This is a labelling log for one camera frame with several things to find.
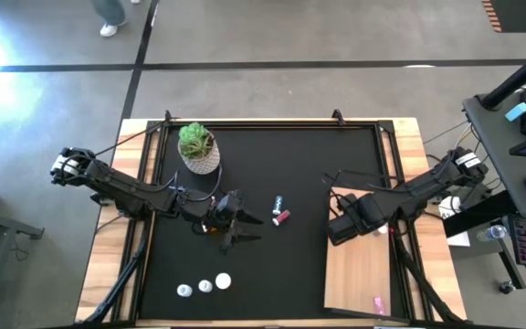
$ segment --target person's leg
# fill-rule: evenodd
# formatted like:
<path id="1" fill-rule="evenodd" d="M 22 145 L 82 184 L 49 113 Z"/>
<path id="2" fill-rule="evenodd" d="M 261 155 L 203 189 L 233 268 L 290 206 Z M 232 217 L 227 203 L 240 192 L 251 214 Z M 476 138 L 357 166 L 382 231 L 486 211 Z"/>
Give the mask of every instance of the person's leg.
<path id="1" fill-rule="evenodd" d="M 105 20 L 105 26 L 100 31 L 104 37 L 117 33 L 117 27 L 125 23 L 125 9 L 121 0 L 91 0 L 95 11 Z"/>

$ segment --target water bottle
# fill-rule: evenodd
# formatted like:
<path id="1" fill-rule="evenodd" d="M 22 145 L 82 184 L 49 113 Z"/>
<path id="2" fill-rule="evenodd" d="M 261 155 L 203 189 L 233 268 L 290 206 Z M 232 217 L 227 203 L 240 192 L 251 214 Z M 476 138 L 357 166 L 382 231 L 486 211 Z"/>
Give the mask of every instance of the water bottle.
<path id="1" fill-rule="evenodd" d="M 495 239 L 502 239 L 507 235 L 507 228 L 502 225 L 494 225 L 490 228 L 485 228 L 476 234 L 476 237 L 482 241 L 492 241 Z"/>

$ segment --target wooden table frame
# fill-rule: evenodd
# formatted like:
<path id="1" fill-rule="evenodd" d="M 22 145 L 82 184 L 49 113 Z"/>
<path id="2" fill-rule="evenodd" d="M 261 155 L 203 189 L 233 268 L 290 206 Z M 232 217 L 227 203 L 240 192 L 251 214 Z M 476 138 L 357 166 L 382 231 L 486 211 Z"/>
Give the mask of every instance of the wooden table frame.
<path id="1" fill-rule="evenodd" d="M 129 119 L 123 121 L 119 135 L 119 141 L 131 137 L 135 133 L 141 132 L 147 128 L 148 122 L 152 120 Z M 336 119 L 172 119 L 172 122 L 189 123 L 189 122 L 336 122 Z M 368 119 L 368 118 L 350 118 L 347 122 L 375 122 L 375 121 L 392 121 L 394 123 L 394 141 L 389 141 L 388 134 L 383 132 L 384 152 L 389 175 L 396 175 L 395 160 L 393 157 L 393 147 L 399 151 L 398 161 L 403 168 L 405 179 L 409 180 L 417 175 L 423 174 L 428 170 L 426 155 L 423 148 L 419 128 L 414 118 L 393 118 L 393 119 Z M 158 133 L 151 134 L 151 140 L 146 140 L 146 134 L 141 134 L 130 139 L 117 147 L 114 155 L 112 166 L 125 174 L 132 176 L 144 176 L 145 181 L 151 183 L 155 174 L 153 164 L 155 163 L 156 151 L 158 150 L 159 139 Z M 140 168 L 142 163 L 142 150 L 149 151 L 146 160 L 146 166 Z M 117 212 L 114 207 L 105 207 L 100 212 L 98 225 L 102 225 L 115 218 Z M 130 239 L 126 240 L 128 229 L 134 231 Z M 88 317 L 105 297 L 110 287 L 114 284 L 119 276 L 121 259 L 123 258 L 123 246 L 129 244 L 135 247 L 139 244 L 142 231 L 142 222 L 129 222 L 126 219 L 118 220 L 104 228 L 96 235 L 89 258 L 89 266 L 85 276 L 82 293 L 80 295 L 79 306 L 76 314 L 77 320 L 83 320 Z M 446 242 L 446 234 L 443 223 L 437 218 L 422 216 L 416 222 L 415 233 L 418 239 L 418 248 L 422 258 L 423 267 L 427 279 L 430 281 L 439 296 L 446 302 L 450 309 L 462 318 L 466 318 L 466 312 L 462 303 L 458 280 L 454 272 L 453 262 L 449 253 L 449 247 Z M 410 245 L 405 237 L 406 246 L 417 248 L 417 245 Z M 112 314 L 105 318 L 105 321 L 127 320 L 128 310 L 135 309 L 135 300 L 133 292 L 133 282 L 135 276 L 139 276 L 142 282 L 143 271 L 137 271 L 131 276 L 124 291 L 122 302 L 118 306 L 121 314 Z M 421 306 L 421 294 L 418 290 L 415 280 L 409 275 L 409 286 L 411 296 L 415 307 L 416 318 L 424 319 L 424 309 Z M 434 311 L 434 316 L 439 320 L 439 316 Z M 338 326 L 359 326 L 359 325 L 405 325 L 392 321 L 377 319 L 302 319 L 302 320 L 249 320 L 249 321 L 170 321 L 170 320 L 137 320 L 136 326 L 314 326 L 314 325 L 338 325 Z"/>

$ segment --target gray pants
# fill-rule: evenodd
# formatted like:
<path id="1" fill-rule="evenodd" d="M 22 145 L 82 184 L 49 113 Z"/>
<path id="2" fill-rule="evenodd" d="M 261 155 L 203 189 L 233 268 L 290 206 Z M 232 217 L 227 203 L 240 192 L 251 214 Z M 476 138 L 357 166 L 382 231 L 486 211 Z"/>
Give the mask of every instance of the gray pants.
<path id="1" fill-rule="evenodd" d="M 121 0 L 92 0 L 92 5 L 108 25 L 117 26 L 125 22 L 125 9 Z"/>

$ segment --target pink object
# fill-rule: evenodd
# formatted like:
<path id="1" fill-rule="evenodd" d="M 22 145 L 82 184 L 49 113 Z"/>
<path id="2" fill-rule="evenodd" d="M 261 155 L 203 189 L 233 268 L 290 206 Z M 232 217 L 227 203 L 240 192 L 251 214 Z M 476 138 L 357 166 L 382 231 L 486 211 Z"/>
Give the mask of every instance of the pink object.
<path id="1" fill-rule="evenodd" d="M 273 218 L 273 224 L 275 224 L 275 226 L 279 226 L 279 224 L 281 224 L 282 221 L 288 219 L 289 215 L 291 215 L 289 210 L 282 212 L 281 214 L 279 214 L 279 216 Z"/>
<path id="2" fill-rule="evenodd" d="M 374 297 L 374 310 L 377 314 L 384 315 L 384 305 L 381 297 Z"/>

